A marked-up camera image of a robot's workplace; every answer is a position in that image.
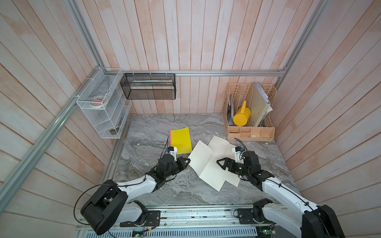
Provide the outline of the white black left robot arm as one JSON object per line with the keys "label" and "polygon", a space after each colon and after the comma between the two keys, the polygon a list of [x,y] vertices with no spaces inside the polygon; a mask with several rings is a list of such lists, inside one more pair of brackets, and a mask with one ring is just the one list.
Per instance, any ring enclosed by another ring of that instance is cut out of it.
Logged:
{"label": "white black left robot arm", "polygon": [[190,161],[182,156],[175,159],[171,154],[164,154],[141,178],[118,183],[109,179],[99,185],[80,213],[97,235],[105,234],[115,224],[145,225],[148,210],[136,198],[159,190],[170,181],[169,177],[185,170]]}

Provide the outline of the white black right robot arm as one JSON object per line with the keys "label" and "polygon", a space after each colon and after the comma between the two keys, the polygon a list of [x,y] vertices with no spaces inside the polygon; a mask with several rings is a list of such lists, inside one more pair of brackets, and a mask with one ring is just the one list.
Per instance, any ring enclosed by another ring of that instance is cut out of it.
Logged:
{"label": "white black right robot arm", "polygon": [[241,224],[273,222],[298,238],[343,238],[344,232],[333,209],[317,205],[284,185],[272,173],[261,168],[253,151],[234,149],[235,159],[223,158],[217,164],[223,169],[250,182],[260,191],[282,204],[264,198],[254,202],[252,209],[238,209]]}

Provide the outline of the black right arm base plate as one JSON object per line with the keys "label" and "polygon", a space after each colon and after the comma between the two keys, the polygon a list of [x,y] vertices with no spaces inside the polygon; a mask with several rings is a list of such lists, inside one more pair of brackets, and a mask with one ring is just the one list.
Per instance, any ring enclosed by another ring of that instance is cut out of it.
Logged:
{"label": "black right arm base plate", "polygon": [[251,225],[251,224],[263,224],[265,222],[264,218],[255,218],[253,215],[253,209],[236,209],[233,215],[239,219],[241,225]]}

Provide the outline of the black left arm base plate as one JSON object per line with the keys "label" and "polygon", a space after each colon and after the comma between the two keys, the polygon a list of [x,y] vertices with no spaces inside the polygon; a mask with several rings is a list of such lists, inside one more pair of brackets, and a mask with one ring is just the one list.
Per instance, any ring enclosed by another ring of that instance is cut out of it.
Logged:
{"label": "black left arm base plate", "polygon": [[135,222],[120,223],[120,227],[158,227],[160,225],[161,211],[151,210],[143,214]]}

